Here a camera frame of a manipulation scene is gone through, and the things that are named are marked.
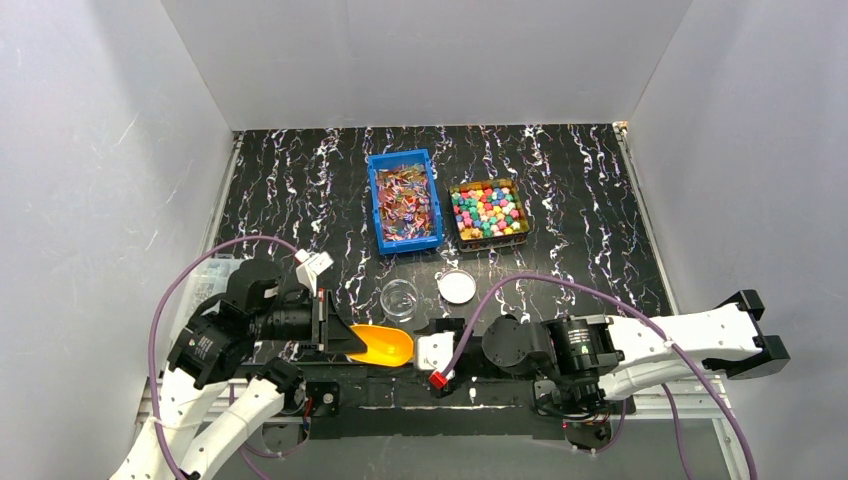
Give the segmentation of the yellow plastic scoop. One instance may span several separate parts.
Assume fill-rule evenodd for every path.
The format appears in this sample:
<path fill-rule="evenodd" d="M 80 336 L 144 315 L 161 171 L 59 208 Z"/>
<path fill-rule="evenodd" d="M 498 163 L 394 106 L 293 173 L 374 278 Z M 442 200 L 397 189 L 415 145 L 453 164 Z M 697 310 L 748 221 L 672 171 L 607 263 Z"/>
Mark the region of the yellow plastic scoop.
<path fill-rule="evenodd" d="M 414 357 L 414 341 L 401 329 L 367 324 L 351 328 L 367 347 L 364 353 L 348 355 L 351 361 L 394 368 L 406 365 Z"/>

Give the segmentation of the blue plastic candy bin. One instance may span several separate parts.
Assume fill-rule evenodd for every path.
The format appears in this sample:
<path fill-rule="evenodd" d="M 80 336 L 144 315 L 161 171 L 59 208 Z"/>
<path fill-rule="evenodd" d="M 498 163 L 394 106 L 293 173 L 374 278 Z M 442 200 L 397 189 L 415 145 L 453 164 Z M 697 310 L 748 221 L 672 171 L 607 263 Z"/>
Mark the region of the blue plastic candy bin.
<path fill-rule="evenodd" d="M 441 206 L 426 149 L 370 155 L 368 177 L 380 254 L 405 254 L 442 245 Z"/>

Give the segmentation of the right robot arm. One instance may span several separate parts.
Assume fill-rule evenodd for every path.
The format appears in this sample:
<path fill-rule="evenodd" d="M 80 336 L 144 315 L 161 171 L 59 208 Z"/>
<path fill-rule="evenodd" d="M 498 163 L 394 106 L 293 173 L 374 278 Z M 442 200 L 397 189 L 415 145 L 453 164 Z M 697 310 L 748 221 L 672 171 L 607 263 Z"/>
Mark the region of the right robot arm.
<path fill-rule="evenodd" d="M 452 371 L 446 367 L 465 322 L 434 319 L 418 331 L 412 361 L 439 375 L 437 397 L 471 377 L 529 380 L 538 414 L 586 420 L 619 412 L 634 394 L 696 371 L 729 380 L 780 372 L 791 356 L 780 336 L 762 332 L 763 313 L 758 293 L 741 290 L 715 309 L 655 317 L 651 326 L 611 315 L 523 323 L 506 314 L 470 337 Z"/>

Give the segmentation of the square tin of colourful candies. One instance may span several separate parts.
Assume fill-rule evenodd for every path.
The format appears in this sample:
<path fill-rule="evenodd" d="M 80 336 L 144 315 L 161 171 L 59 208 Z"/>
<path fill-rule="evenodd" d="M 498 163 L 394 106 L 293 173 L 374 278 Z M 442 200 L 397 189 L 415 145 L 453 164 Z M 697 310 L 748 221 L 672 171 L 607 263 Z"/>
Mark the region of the square tin of colourful candies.
<path fill-rule="evenodd" d="M 527 241 L 530 216 L 513 179 L 453 185 L 449 199 L 460 252 L 512 247 Z"/>

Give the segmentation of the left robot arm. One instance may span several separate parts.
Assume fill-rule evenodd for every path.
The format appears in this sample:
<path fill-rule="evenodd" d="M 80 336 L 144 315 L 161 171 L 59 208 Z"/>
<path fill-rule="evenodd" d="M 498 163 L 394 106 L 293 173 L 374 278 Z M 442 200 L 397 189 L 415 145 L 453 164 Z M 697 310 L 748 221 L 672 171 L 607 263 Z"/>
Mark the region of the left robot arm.
<path fill-rule="evenodd" d="M 241 261 L 222 291 L 200 302 L 176 335 L 152 408 L 116 479 L 211 479 L 304 382 L 302 370 L 274 358 L 210 424 L 204 419 L 229 388 L 258 341 L 305 342 L 331 354 L 366 352 L 364 340 L 335 309 L 318 278 L 333 263 L 325 253 L 295 255 L 299 288 L 283 292 L 272 261 Z"/>

